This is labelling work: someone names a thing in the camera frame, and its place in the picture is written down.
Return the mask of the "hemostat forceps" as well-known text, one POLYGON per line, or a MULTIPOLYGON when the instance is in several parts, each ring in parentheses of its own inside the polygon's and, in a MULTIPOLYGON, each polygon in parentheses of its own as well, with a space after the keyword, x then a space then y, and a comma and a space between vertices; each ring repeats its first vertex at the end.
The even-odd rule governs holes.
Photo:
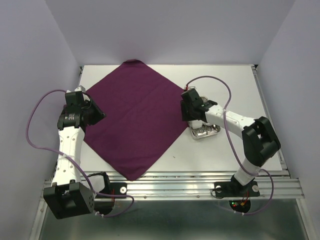
POLYGON ((197 132, 198 134, 202 135, 202 134, 213 134, 213 133, 216 133, 217 130, 214 126, 210 125, 210 126, 207 126, 207 125, 204 125, 202 126, 201 128, 198 128, 197 129, 197 132))

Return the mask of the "steel tray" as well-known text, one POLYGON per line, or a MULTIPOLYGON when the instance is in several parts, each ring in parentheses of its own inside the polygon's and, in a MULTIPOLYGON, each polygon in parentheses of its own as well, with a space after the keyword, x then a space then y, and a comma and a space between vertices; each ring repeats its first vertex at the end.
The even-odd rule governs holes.
POLYGON ((196 112, 187 114, 187 123, 191 136, 195 140, 212 137, 217 135, 221 131, 221 127, 215 123, 208 123, 205 113, 208 111, 208 98, 206 96, 200 96, 204 107, 200 106, 200 109, 196 109, 196 112))

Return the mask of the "purple cloth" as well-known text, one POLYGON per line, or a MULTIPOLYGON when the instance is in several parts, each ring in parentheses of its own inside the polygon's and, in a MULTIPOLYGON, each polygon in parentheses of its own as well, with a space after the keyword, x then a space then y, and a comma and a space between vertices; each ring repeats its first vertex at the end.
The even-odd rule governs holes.
POLYGON ((129 181, 141 177, 187 128, 183 89, 139 60, 128 60, 86 89, 105 118, 85 143, 129 181))

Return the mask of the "gauze pad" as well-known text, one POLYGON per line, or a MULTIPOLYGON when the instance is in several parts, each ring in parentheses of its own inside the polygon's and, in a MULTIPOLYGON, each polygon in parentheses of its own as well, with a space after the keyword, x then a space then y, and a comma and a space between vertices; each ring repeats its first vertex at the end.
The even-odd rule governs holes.
POLYGON ((194 120, 190 122, 190 126, 193 129, 199 129, 203 126, 203 122, 201 120, 194 120))

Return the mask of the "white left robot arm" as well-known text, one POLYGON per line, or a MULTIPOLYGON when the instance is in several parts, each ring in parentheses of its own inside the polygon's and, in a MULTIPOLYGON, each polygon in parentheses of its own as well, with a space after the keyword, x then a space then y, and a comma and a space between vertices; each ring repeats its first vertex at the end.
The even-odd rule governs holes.
POLYGON ((80 88, 67 91, 65 101, 57 122, 60 143, 56 170, 51 186, 43 191, 44 200, 57 219, 91 214, 96 194, 106 197, 111 193, 106 173, 91 174, 83 183, 83 171, 79 169, 86 127, 95 125, 106 115, 80 88))

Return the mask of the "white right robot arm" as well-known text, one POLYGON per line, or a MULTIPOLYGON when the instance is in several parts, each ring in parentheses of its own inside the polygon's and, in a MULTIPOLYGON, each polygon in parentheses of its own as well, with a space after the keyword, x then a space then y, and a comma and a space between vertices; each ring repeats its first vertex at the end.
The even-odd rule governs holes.
POLYGON ((181 97, 183 121, 218 125, 225 129, 226 134, 233 133, 242 140, 245 159, 233 176, 235 180, 230 182, 231 192, 242 195, 262 166, 281 149, 270 120, 264 116, 245 117, 212 100, 203 101, 194 88, 184 91, 181 97))

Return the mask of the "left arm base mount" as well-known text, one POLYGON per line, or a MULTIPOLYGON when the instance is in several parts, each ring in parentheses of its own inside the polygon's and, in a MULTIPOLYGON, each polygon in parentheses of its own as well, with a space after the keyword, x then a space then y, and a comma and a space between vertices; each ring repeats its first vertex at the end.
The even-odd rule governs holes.
MULTIPOLYGON (((106 172, 97 172, 88 175, 93 189, 100 194, 121 195, 121 199, 125 199, 123 195, 127 193, 126 182, 110 182, 106 172)), ((116 212, 116 199, 114 197, 93 194, 94 211, 101 215, 113 214, 116 212)))

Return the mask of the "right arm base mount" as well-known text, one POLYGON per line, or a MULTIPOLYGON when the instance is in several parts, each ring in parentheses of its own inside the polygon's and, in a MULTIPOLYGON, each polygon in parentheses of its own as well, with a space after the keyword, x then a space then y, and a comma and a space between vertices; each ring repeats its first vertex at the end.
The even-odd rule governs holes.
POLYGON ((228 201, 230 208, 236 213, 247 214, 251 209, 250 198, 259 197, 260 189, 254 180, 243 186, 232 176, 230 181, 215 182, 210 194, 216 199, 231 198, 228 201))

